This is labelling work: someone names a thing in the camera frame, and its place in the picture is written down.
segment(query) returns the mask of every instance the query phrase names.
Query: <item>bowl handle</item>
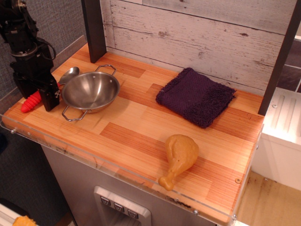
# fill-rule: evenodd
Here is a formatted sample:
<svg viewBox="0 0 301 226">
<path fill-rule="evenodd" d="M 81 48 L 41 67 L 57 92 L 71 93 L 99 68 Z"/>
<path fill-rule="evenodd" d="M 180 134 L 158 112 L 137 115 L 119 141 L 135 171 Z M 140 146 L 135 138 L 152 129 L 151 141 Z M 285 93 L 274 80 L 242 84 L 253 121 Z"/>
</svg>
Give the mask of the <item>bowl handle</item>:
<svg viewBox="0 0 301 226">
<path fill-rule="evenodd" d="M 69 105 L 67 105 L 66 108 L 65 108 L 65 110 L 62 112 L 62 116 L 64 116 L 64 118 L 65 118 L 67 121 L 82 120 L 82 119 L 85 117 L 85 115 L 88 113 L 88 111 L 90 111 L 90 110 L 86 110 L 86 111 L 82 114 L 82 116 L 81 116 L 80 118 L 78 118 L 78 119 L 68 119 L 67 116 L 65 115 L 65 112 L 67 111 L 68 107 L 69 107 Z"/>
<path fill-rule="evenodd" d="M 113 69 L 114 69 L 114 72 L 113 72 L 112 76 L 114 76 L 114 74 L 115 74 L 115 72 L 116 72 L 116 68 L 115 68 L 115 67 L 113 67 L 112 65 L 100 65 L 95 71 L 97 72 L 98 69 L 101 68 L 101 67 L 111 67 L 111 68 L 113 68 Z"/>
</svg>

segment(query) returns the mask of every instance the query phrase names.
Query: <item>yellow object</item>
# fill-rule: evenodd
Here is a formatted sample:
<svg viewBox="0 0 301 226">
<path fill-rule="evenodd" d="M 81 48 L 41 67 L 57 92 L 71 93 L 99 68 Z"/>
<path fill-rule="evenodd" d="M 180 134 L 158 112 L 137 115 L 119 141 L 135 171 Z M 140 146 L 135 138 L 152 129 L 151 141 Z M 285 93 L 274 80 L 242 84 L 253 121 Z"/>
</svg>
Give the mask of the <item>yellow object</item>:
<svg viewBox="0 0 301 226">
<path fill-rule="evenodd" d="M 198 145 L 188 136 L 177 134 L 170 136 L 165 142 L 169 169 L 167 176 L 160 177 L 159 184 L 171 191 L 172 180 L 193 166 L 198 158 Z"/>
<path fill-rule="evenodd" d="M 13 226 L 36 226 L 36 222 L 34 222 L 28 216 L 17 217 L 13 223 Z"/>
</svg>

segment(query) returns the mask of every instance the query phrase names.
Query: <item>red rubber object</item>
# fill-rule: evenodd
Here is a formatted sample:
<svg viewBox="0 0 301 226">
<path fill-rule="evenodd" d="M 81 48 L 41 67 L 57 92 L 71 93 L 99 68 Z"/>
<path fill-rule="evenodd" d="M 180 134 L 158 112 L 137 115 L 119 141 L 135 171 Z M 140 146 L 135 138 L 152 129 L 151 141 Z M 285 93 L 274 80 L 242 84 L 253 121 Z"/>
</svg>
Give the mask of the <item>red rubber object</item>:
<svg viewBox="0 0 301 226">
<path fill-rule="evenodd" d="M 39 91 L 36 91 L 34 94 L 30 95 L 25 102 L 22 104 L 21 112 L 25 113 L 33 109 L 39 102 L 41 102 L 42 98 Z"/>
</svg>

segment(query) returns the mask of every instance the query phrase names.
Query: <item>silver control panel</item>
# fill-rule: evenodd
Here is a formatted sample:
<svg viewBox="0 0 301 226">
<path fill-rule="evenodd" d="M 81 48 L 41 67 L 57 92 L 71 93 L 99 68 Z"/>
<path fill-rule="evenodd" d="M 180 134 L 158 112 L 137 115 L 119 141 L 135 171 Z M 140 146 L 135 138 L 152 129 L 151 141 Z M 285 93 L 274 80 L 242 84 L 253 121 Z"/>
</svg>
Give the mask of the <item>silver control panel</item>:
<svg viewBox="0 0 301 226">
<path fill-rule="evenodd" d="M 130 225 L 151 226 L 151 212 L 145 207 L 100 186 L 95 187 L 94 196 L 103 225 L 119 225 L 114 222 L 127 220 L 127 215 L 132 219 Z"/>
</svg>

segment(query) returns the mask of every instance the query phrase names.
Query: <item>stainless steel bowl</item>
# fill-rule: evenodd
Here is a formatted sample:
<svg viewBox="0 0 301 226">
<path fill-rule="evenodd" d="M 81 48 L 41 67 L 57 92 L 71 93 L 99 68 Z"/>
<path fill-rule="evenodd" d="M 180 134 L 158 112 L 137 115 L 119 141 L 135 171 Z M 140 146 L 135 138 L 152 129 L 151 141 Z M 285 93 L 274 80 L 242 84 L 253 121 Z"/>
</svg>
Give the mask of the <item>stainless steel bowl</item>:
<svg viewBox="0 0 301 226">
<path fill-rule="evenodd" d="M 110 66 L 113 74 L 98 72 L 101 67 Z M 112 65 L 101 65 L 95 72 L 88 72 L 72 78 L 62 90 L 62 98 L 67 104 L 63 117 L 68 121 L 81 120 L 87 113 L 94 113 L 109 106 L 117 97 L 120 84 L 114 77 L 116 68 Z M 80 118 L 68 119 L 65 115 L 68 107 L 82 110 Z"/>
</svg>

